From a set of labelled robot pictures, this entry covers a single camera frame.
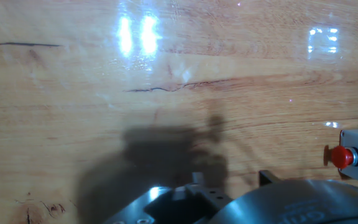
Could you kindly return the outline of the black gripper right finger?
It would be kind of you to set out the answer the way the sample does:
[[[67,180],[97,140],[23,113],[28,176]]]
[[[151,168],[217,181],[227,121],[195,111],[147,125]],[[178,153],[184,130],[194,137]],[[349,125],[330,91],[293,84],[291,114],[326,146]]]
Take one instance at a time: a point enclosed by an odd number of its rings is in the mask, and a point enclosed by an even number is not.
[[[280,182],[281,179],[279,179],[276,175],[274,175],[269,170],[260,170],[259,171],[259,186],[265,186],[268,184],[273,184]]]

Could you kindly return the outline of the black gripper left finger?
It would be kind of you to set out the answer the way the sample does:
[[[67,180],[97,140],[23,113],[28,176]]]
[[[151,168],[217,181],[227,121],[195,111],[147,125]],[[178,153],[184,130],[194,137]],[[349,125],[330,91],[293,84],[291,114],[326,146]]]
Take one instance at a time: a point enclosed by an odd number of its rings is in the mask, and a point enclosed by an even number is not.
[[[201,172],[192,173],[192,183],[185,185],[186,197],[194,202],[197,211],[204,215],[215,215],[233,201],[219,189],[205,186],[204,175]]]

